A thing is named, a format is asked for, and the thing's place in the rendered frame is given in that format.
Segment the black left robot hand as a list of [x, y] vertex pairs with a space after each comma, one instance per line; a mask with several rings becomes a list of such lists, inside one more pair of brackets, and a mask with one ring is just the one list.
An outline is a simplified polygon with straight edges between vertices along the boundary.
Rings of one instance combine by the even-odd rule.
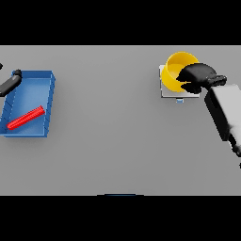
[[17, 69], [14, 74], [3, 84], [0, 85], [0, 97], [5, 97], [22, 82], [22, 71]]

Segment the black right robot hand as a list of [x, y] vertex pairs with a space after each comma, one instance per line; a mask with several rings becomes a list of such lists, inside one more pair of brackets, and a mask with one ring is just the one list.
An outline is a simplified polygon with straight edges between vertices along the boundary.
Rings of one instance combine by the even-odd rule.
[[199, 94], [203, 88], [224, 86], [227, 83], [225, 75], [217, 74], [216, 70], [204, 63], [194, 63], [181, 69], [177, 81], [181, 82], [181, 88], [189, 93]]

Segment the yellow bowl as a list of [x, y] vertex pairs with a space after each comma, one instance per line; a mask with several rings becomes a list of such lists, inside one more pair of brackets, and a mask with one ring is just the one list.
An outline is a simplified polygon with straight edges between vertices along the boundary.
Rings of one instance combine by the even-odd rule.
[[172, 54], [160, 73], [162, 83], [172, 92], [185, 92], [185, 90], [181, 88], [183, 83], [178, 81], [177, 77], [185, 66], [198, 62], [195, 56], [187, 52], [176, 52]]

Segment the pale square measuring scale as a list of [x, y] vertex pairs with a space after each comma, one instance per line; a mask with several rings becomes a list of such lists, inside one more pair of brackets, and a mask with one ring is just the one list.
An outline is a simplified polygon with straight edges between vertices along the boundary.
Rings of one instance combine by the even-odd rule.
[[172, 98], [176, 100], [177, 104], [182, 104], [185, 99], [198, 99], [199, 94], [193, 94], [189, 92], [175, 92], [169, 90], [163, 83], [160, 83], [160, 95], [162, 98]]

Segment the red beaker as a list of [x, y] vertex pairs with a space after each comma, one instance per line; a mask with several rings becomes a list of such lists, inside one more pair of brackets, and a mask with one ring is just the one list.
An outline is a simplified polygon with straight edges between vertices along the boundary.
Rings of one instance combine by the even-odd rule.
[[28, 111], [27, 113], [23, 114], [22, 116], [12, 120], [7, 124], [7, 128], [9, 130], [14, 130], [20, 126], [25, 125], [26, 123], [36, 119], [45, 114], [44, 108], [42, 105]]

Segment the blue tray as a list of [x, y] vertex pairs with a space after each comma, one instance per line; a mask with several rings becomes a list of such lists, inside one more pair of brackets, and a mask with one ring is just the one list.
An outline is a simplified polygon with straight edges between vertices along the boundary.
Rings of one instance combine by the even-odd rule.
[[[0, 136], [47, 137], [55, 93], [55, 76], [52, 71], [22, 70], [22, 83], [10, 92], [0, 115]], [[7, 124], [28, 111], [42, 106], [44, 114], [28, 123], [9, 130]]]

